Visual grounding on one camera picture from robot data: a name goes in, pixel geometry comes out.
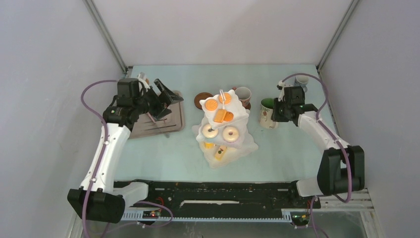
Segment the green-inside floral mug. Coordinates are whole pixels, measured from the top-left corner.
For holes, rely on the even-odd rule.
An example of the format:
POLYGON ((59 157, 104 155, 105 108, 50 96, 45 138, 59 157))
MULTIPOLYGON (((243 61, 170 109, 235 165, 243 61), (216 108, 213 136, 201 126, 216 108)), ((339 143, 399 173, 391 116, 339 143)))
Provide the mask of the green-inside floral mug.
POLYGON ((271 118, 273 115, 273 108, 273 98, 264 98, 261 100, 259 124, 263 128, 275 129, 278 127, 278 122, 273 121, 271 118))

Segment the dark brown round coaster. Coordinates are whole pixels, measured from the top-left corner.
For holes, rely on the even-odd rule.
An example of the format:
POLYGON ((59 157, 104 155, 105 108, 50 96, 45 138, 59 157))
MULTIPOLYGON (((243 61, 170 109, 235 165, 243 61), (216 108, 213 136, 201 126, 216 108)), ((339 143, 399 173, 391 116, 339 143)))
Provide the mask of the dark brown round coaster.
POLYGON ((212 96, 213 95, 208 92, 202 92, 202 93, 197 94, 194 98, 195 107, 199 110, 202 110, 202 105, 200 104, 200 100, 206 100, 207 98, 210 98, 212 96))

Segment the white chocolate-hole donut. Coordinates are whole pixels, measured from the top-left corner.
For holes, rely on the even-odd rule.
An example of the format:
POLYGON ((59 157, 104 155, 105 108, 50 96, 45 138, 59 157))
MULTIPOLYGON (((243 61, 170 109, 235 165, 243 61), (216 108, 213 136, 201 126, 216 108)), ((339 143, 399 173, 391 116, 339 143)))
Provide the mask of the white chocolate-hole donut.
POLYGON ((209 123, 202 127, 201 133, 204 138, 212 139, 218 136, 218 129, 213 129, 209 123))

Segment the yellow square cake piece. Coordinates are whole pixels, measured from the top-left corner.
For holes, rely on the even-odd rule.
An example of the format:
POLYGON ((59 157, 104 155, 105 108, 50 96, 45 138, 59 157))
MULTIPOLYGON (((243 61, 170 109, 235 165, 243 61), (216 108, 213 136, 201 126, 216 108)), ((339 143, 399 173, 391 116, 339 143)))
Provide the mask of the yellow square cake piece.
POLYGON ((213 118, 213 121, 216 123, 222 123, 224 121, 224 118, 227 114, 227 110, 226 109, 219 109, 217 110, 217 112, 215 113, 215 116, 213 118))

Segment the small orange round cookie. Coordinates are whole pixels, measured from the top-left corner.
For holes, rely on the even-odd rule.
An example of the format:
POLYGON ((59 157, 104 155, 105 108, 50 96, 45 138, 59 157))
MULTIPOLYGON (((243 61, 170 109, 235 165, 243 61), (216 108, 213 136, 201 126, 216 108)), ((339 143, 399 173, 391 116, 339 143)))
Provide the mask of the small orange round cookie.
POLYGON ((231 95, 228 92, 224 92, 219 95, 219 101, 221 104, 228 105, 231 102, 231 95))

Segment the yellow swirl roll cake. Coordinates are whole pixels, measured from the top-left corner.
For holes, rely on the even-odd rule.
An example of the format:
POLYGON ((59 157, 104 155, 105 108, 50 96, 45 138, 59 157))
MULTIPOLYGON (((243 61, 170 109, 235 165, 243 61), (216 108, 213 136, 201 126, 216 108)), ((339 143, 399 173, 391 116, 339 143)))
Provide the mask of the yellow swirl roll cake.
POLYGON ((209 142, 205 142, 205 143, 204 143, 204 147, 205 147, 206 149, 212 149, 214 146, 215 146, 215 144, 214 144, 214 143, 209 143, 209 142))

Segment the white three-tier cake stand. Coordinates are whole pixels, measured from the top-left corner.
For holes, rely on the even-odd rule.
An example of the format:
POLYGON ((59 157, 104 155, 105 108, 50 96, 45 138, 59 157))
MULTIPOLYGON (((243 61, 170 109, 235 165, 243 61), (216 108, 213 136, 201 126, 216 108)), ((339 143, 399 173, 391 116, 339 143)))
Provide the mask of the white three-tier cake stand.
POLYGON ((238 88, 220 90, 218 94, 197 95, 204 117, 192 130, 196 141, 212 169, 220 168, 258 150, 247 125, 250 110, 243 106, 244 99, 238 88))

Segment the white frosted donut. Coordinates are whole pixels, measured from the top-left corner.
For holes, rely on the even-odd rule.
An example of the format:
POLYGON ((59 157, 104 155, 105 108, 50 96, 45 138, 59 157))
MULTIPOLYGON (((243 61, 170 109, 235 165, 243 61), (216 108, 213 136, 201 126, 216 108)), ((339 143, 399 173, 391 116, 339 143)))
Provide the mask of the white frosted donut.
POLYGON ((234 126, 226 126, 222 132, 223 139, 229 143, 237 141, 239 135, 239 130, 234 126))

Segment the yellow cake with berries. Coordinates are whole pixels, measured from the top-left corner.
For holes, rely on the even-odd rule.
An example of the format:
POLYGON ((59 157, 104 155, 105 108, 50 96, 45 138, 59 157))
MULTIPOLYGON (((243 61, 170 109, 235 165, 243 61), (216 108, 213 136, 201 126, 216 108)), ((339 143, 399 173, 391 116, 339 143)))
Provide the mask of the yellow cake with berries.
POLYGON ((226 154, 226 151, 228 150, 227 146, 224 145, 220 145, 217 150, 216 153, 214 154, 214 158, 218 161, 221 161, 222 158, 224 157, 224 155, 226 154))

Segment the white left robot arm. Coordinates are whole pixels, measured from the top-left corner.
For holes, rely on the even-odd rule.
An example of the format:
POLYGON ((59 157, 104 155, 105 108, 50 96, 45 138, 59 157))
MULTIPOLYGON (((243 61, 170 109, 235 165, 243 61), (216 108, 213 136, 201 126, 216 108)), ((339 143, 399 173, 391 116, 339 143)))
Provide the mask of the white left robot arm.
POLYGON ((156 192, 144 182, 131 182, 123 188, 114 188, 116 167, 141 115, 150 115, 153 120, 159 120, 172 112, 169 106, 183 101, 180 95, 168 89, 159 79, 154 80, 159 94, 144 79, 124 78, 114 83, 117 93, 102 114, 84 101, 86 92, 97 82, 86 87, 81 95, 83 106, 102 123, 91 166, 79 188, 70 189, 67 195, 69 204, 83 221, 116 224, 121 221, 125 209, 138 201, 147 207, 156 202, 156 192))

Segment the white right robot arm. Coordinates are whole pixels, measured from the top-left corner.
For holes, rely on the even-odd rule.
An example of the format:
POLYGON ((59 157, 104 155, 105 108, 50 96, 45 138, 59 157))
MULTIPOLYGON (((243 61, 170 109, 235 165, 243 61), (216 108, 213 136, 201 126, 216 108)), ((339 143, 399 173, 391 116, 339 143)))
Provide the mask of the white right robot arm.
POLYGON ((275 122, 291 121, 315 143, 322 158, 314 178, 296 182, 288 193, 288 201, 294 207, 303 206, 309 196, 338 195, 365 187, 365 153, 361 146, 352 146, 322 120, 320 110, 305 102, 305 92, 300 86, 278 86, 280 95, 274 98, 271 116, 275 122))

